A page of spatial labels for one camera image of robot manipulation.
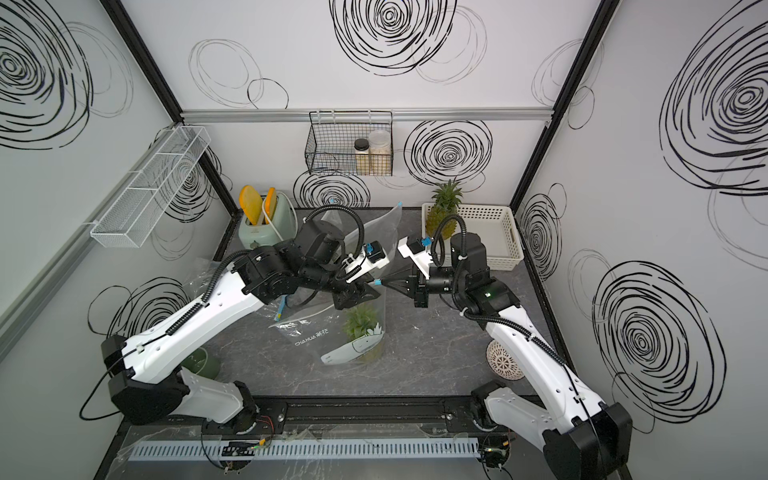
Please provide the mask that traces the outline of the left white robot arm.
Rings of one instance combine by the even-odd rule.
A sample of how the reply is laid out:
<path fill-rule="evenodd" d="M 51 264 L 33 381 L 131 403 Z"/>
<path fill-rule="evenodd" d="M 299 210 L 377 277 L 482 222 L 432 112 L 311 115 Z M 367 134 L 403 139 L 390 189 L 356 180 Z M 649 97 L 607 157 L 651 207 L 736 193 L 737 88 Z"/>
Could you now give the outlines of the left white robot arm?
<path fill-rule="evenodd" d="M 227 256 L 203 293 L 160 323 L 104 340 L 102 379 L 118 414 L 134 425 L 186 416 L 235 434 L 252 431 L 260 409 L 244 383 L 205 378 L 182 362 L 241 318 L 300 288 L 330 293 L 337 310 L 378 298 L 370 272 L 388 264 L 385 248 L 365 242 L 359 215 L 339 206 L 357 226 L 356 245 L 347 249 L 341 231 L 319 217 L 328 209 L 309 213 L 292 239 Z"/>

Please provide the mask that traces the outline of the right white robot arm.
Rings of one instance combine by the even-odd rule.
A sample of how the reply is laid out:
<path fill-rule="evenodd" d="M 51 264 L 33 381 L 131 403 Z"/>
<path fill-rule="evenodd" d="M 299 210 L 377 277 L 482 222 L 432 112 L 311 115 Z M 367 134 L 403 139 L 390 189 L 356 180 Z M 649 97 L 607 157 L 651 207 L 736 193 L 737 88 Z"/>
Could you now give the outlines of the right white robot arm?
<path fill-rule="evenodd" d="M 473 394 L 477 424 L 503 426 L 537 447 L 558 479 L 605 479 L 629 460 L 633 421 L 619 403 L 607 404 L 586 386 L 542 337 L 518 297 L 488 265 L 480 236 L 463 218 L 447 218 L 460 232 L 448 241 L 437 231 L 429 239 L 399 240 L 410 269 L 381 279 L 381 285 L 425 308 L 432 295 L 451 296 L 458 313 L 480 326 L 522 370 L 540 399 L 533 403 L 508 387 L 489 384 Z"/>

